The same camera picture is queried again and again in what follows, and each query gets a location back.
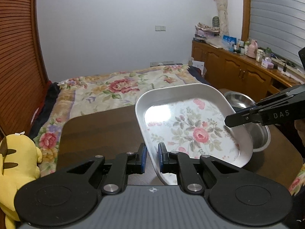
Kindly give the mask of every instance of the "window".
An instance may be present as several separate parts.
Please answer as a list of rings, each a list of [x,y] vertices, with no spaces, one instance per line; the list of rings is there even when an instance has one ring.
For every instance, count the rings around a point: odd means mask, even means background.
[[[302,66],[305,47],[305,0],[251,0],[249,37]]]

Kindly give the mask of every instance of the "cabinet door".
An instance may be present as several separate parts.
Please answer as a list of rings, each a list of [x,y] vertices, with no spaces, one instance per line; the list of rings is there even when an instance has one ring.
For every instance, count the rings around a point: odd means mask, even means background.
[[[230,56],[224,57],[224,88],[236,92],[243,91],[242,75],[244,71],[244,64]]]
[[[216,89],[223,88],[224,59],[218,49],[207,50],[205,79]]]
[[[193,45],[193,48],[192,48],[192,57],[194,58],[195,61],[202,61],[202,58],[203,58],[203,49],[201,47]]]
[[[242,74],[242,81],[243,93],[258,102],[266,97],[271,77],[255,68],[246,66],[246,71]]]

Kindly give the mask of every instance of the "stainless steel bowl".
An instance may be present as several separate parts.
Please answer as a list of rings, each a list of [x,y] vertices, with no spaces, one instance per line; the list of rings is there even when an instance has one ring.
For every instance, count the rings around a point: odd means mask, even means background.
[[[235,91],[228,91],[224,96],[232,107],[246,108],[255,103],[255,101],[247,95]]]
[[[234,91],[228,91],[224,96],[235,110],[250,107],[255,103],[255,101],[247,95]],[[252,138],[253,152],[265,150],[271,141],[269,128],[267,126],[262,126],[260,123],[248,123],[245,124],[245,127]]]

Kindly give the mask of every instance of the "yellow plush toy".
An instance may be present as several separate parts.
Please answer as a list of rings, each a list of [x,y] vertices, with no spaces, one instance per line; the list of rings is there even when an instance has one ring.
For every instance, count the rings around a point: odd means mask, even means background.
[[[6,229],[15,229],[20,221],[14,207],[14,197],[23,185],[36,180],[42,162],[42,153],[25,135],[15,133],[0,143],[0,208],[6,214]]]

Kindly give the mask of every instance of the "white tray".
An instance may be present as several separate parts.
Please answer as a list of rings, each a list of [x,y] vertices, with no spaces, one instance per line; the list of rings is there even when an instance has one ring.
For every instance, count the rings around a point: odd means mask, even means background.
[[[225,97],[205,84],[188,84],[144,93],[135,105],[138,123],[162,182],[177,184],[175,174],[160,173],[158,143],[167,151],[187,153],[191,158],[208,154],[235,166],[250,160],[253,144],[245,126],[228,128],[227,115],[235,113]]]

